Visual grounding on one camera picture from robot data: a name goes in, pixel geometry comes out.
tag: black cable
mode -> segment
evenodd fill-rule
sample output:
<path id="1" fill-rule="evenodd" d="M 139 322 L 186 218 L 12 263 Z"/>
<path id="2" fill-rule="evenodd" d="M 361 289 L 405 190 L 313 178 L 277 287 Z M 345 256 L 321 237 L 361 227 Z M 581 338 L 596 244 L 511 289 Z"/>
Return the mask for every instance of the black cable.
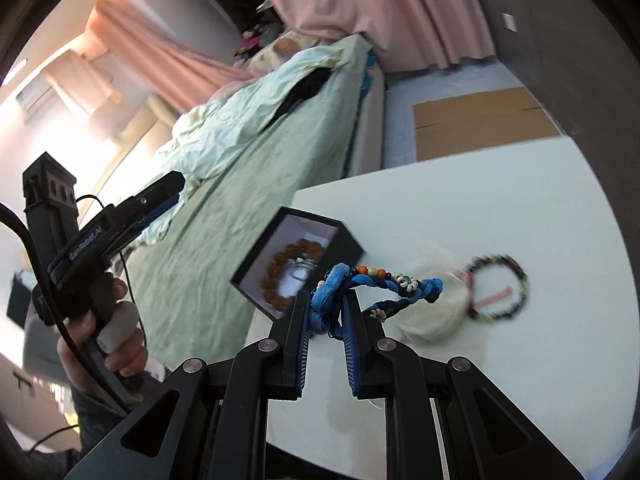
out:
<path id="1" fill-rule="evenodd" d="M 33 446 L 31 446 L 31 449 L 27 451 L 27 456 L 29 456 L 31 453 L 33 453 L 34 451 L 36 451 L 36 448 L 46 442 L 47 440 L 49 440 L 52 436 L 56 436 L 59 433 L 62 433 L 63 431 L 66 430 L 72 430 L 73 428 L 77 428 L 78 424 L 73 424 L 72 426 L 65 426 L 64 428 L 59 428 L 56 431 L 52 431 L 51 433 L 49 433 L 47 436 L 44 436 L 43 438 L 41 438 L 39 441 L 37 441 L 35 444 L 33 444 Z"/>
<path id="2" fill-rule="evenodd" d="M 107 381 L 100 375 L 100 372 L 96 369 L 95 365 L 89 359 L 87 359 L 84 354 L 82 354 L 82 352 L 78 349 L 78 346 L 76 346 L 74 340 L 69 335 L 69 332 L 65 326 L 65 320 L 58 310 L 56 300 L 54 299 L 49 287 L 49 275 L 42 267 L 42 263 L 40 261 L 40 258 L 38 257 L 36 245 L 33 241 L 33 238 L 31 238 L 31 234 L 27 227 L 22 223 L 22 220 L 20 220 L 13 211 L 11 211 L 2 203 L 0 203 L 0 222 L 11 229 L 11 231 L 13 231 L 23 243 L 24 249 L 27 251 L 27 256 L 29 257 L 29 261 L 31 263 L 31 269 L 33 270 L 36 280 L 40 285 L 40 291 L 42 292 L 42 297 L 44 298 L 45 304 L 47 305 L 51 317 L 58 327 L 60 336 L 69 347 L 72 354 L 78 360 L 82 368 L 84 368 L 87 373 L 91 375 L 92 379 L 98 384 L 98 386 L 100 386 L 101 389 L 103 389 L 105 393 L 107 393 L 108 396 L 110 396 L 125 413 L 131 413 L 131 408 L 127 406 L 127 403 L 120 398 L 120 396 L 113 390 L 113 388 L 111 388 L 111 386 L 109 386 Z"/>
<path id="3" fill-rule="evenodd" d="M 76 203 L 80 202 L 81 200 L 86 200 L 87 198 L 91 198 L 95 200 L 98 204 L 100 204 L 100 207 L 104 209 L 104 204 L 102 203 L 102 200 L 100 200 L 97 196 L 91 195 L 91 194 L 82 195 L 76 198 Z M 122 254 L 122 251 L 119 251 L 118 254 L 120 255 L 120 261 L 122 262 L 122 267 L 124 268 L 124 275 L 127 279 L 127 286 L 129 287 L 129 295 L 131 297 L 131 303 L 136 303 L 136 300 L 133 297 L 133 289 L 131 288 L 131 279 L 129 277 L 129 269 L 127 269 L 127 263 L 124 259 L 124 254 Z M 144 324 L 142 323 L 142 318 L 140 317 L 140 315 L 138 315 L 138 322 L 140 323 L 140 329 L 142 330 L 142 336 L 144 338 L 144 343 L 146 348 L 146 330 L 145 330 Z"/>

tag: pink curtain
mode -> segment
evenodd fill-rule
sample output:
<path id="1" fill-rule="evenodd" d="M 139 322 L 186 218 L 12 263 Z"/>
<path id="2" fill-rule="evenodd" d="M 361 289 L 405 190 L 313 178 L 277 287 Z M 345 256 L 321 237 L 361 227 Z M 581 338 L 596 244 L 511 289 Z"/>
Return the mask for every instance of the pink curtain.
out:
<path id="1" fill-rule="evenodd" d="M 495 54 L 478 0 L 271 0 L 289 27 L 337 40 L 363 33 L 386 72 Z"/>
<path id="2" fill-rule="evenodd" d="M 129 0 L 97 0 L 88 28 L 182 113 L 206 103 L 228 83 L 255 77 L 167 37 Z"/>

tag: light switch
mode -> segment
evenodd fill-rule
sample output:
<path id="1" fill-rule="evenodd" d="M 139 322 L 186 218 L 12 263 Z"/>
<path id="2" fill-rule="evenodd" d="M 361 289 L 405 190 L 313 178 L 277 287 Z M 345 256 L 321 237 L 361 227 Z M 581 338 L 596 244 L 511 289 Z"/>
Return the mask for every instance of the light switch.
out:
<path id="1" fill-rule="evenodd" d="M 506 13 L 502 13 L 502 17 L 504 18 L 504 26 L 507 27 L 509 30 L 512 30 L 513 32 L 517 32 L 518 29 L 516 28 L 516 20 L 513 16 L 511 16 L 510 14 L 506 14 Z"/>

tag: brown cardboard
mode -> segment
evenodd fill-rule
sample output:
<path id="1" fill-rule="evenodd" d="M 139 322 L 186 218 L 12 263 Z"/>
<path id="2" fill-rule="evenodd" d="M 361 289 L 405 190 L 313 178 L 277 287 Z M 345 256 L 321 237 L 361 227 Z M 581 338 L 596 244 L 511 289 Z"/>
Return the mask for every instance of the brown cardboard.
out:
<path id="1" fill-rule="evenodd" d="M 421 103 L 414 118 L 418 160 L 558 135 L 525 88 Z"/>

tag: metal screw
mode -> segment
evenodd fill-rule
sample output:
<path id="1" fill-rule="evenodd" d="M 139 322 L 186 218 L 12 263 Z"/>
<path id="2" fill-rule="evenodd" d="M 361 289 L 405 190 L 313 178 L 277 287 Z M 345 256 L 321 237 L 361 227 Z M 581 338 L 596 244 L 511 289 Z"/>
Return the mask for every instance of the metal screw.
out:
<path id="1" fill-rule="evenodd" d="M 388 337 L 383 337 L 382 339 L 378 339 L 378 348 L 382 351 L 390 352 L 396 347 L 396 342 L 393 339 L 389 339 Z"/>
<path id="2" fill-rule="evenodd" d="M 182 369 L 188 374 L 194 374 L 202 369 L 202 361 L 197 357 L 192 357 L 184 362 Z"/>
<path id="3" fill-rule="evenodd" d="M 263 339 L 258 343 L 258 350 L 262 352 L 273 352 L 278 347 L 275 339 Z"/>
<path id="4" fill-rule="evenodd" d="M 465 357 L 455 357 L 451 362 L 454 370 L 466 372 L 471 368 L 471 362 Z"/>

